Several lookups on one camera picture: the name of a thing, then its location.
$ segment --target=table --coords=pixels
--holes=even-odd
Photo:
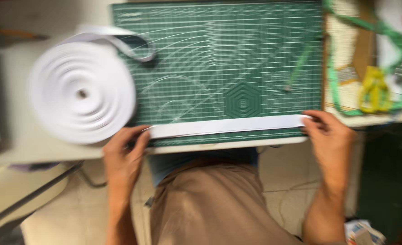
[[[48,48],[72,36],[78,24],[111,25],[109,4],[122,0],[23,0],[0,2],[0,25],[48,34],[51,39],[39,42],[17,42],[0,48],[0,112],[2,138],[7,142],[0,153],[0,165],[39,163],[61,160],[96,159],[102,156],[105,142],[74,145],[52,137],[36,122],[29,108],[26,84],[30,68]],[[337,1],[347,4],[349,0]],[[350,127],[388,122],[389,116],[366,115],[345,118],[335,113]],[[152,153],[170,153],[206,149],[223,149],[298,143],[306,137],[157,148]]]

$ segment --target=white paper roll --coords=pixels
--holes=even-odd
[[[55,137],[91,144],[111,137],[136,109],[133,78],[124,62],[100,44],[111,42],[140,62],[131,48],[112,35],[138,34],[116,27],[83,27],[87,32],[50,48],[35,63],[29,79],[30,104],[43,127]]]

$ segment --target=green ribbon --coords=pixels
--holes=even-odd
[[[398,60],[388,66],[388,67],[383,67],[382,71],[384,74],[391,74],[394,72],[394,69],[402,62],[402,33],[399,33],[395,31],[392,27],[389,25],[385,24],[383,21],[381,21],[376,15],[376,24],[369,23],[367,21],[364,21],[360,18],[357,17],[351,17],[347,16],[344,14],[337,14],[334,9],[332,8],[332,0],[323,0],[322,1],[322,6],[324,10],[330,14],[333,14],[336,18],[341,20],[342,22],[356,26],[368,31],[375,31],[378,34],[382,34],[385,36],[388,36],[390,41],[398,48]],[[329,54],[328,54],[328,61],[327,61],[327,78],[328,78],[328,83],[329,83],[329,88],[331,89],[332,97],[333,97],[333,103],[334,107],[337,111],[341,112],[342,114],[345,115],[363,115],[364,113],[361,110],[355,109],[355,110],[343,110],[341,108],[340,104],[340,96],[338,93],[338,87],[339,87],[339,79],[337,77],[337,73],[334,68],[334,61],[333,61],[333,47],[330,45],[329,47]],[[402,99],[399,102],[395,102],[392,104],[390,110],[398,110],[402,109]]]

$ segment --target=right hand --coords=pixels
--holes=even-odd
[[[356,133],[333,114],[309,110],[302,114],[302,131],[310,136],[313,152],[319,162],[325,183],[332,188],[345,189],[348,178],[351,146]]]

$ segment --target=white paper strip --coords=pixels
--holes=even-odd
[[[181,122],[154,125],[148,130],[151,139],[208,135],[226,132],[247,132],[303,127],[306,115],[275,115],[199,122]]]
[[[69,142],[91,144],[119,131],[136,108],[136,90],[127,66],[95,41],[108,41],[140,62],[153,59],[154,50],[149,46],[150,53],[138,57],[129,45],[113,36],[143,38],[132,31],[94,26],[82,29],[35,62],[29,100],[51,134]]]

